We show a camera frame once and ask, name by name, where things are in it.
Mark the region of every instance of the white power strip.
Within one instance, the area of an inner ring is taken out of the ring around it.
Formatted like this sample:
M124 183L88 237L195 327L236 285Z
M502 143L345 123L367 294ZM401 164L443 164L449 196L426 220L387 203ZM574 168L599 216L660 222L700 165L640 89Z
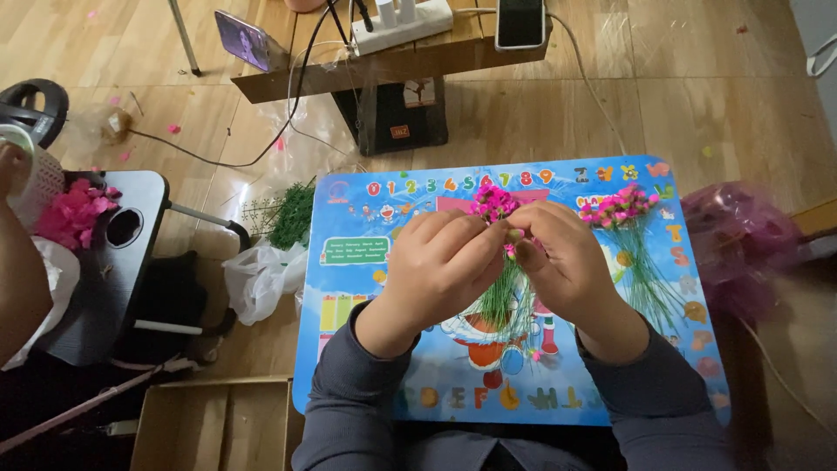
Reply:
M396 10L396 17L401 12ZM428 0L415 6L415 21L398 23L394 28L386 28L380 16L371 18L373 31L369 33L363 21L352 23L357 55L371 54L416 39L450 31L454 28L454 13L447 0Z

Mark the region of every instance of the green sign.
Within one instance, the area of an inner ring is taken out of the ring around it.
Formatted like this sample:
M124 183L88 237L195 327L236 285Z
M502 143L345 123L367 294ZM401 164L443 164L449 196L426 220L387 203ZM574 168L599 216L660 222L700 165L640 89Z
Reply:
M320 254L320 265L386 263L389 237L330 237Z

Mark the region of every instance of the phone screen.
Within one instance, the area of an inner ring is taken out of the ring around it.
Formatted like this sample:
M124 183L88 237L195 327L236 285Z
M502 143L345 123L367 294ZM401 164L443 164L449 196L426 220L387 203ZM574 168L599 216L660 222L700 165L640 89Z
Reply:
M543 0L499 0L497 44L502 48L539 46L543 22Z
M253 67L269 71L267 45L258 29L229 13L218 11L215 12L215 23L221 34L221 44L227 52Z

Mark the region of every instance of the metal table leg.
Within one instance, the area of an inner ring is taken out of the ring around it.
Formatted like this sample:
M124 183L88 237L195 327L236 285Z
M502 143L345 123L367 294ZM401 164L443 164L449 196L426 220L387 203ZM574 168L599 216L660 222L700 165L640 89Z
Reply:
M192 67L192 73L196 77L199 77L202 72L198 68L198 61L195 60L195 53L192 51L192 43L189 42L189 34L186 32L186 25L183 24L183 16L180 14L180 7L177 5L177 0L168 0L168 6L172 8L174 23L177 25L177 32L180 33L180 40L183 42L183 50L186 51L189 66Z

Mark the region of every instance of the pink plastic bag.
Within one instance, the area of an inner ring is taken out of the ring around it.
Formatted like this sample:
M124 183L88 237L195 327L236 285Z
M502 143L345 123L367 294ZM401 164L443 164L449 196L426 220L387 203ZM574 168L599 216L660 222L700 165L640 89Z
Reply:
M770 277L801 261L802 232L744 182L708 186L681 204L709 310L765 318L777 303Z

